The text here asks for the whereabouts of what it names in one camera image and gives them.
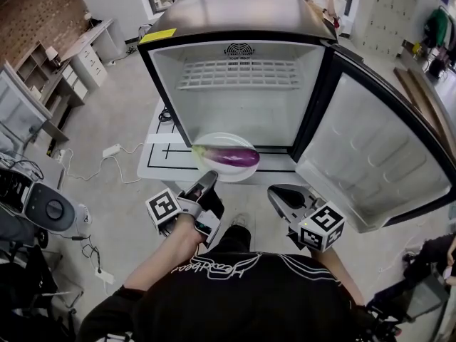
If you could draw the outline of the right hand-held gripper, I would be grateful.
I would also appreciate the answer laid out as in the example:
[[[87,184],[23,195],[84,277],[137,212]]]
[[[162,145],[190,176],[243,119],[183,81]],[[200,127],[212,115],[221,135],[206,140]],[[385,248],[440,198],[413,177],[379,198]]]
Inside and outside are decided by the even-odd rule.
[[[307,186],[272,185],[267,195],[288,224],[287,237],[299,249],[325,252],[341,237],[345,215],[334,203],[312,194]]]

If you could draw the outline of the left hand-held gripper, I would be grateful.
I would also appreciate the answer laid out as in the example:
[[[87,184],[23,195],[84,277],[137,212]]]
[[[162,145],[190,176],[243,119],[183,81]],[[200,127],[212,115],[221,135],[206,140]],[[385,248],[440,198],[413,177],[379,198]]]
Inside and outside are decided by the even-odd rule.
[[[146,200],[156,230],[167,237],[174,229],[178,216],[187,214],[193,218],[194,228],[204,237],[203,245],[208,249],[224,214],[224,205],[213,188],[217,178],[218,173],[210,170],[191,189],[182,191],[177,196],[166,189]]]

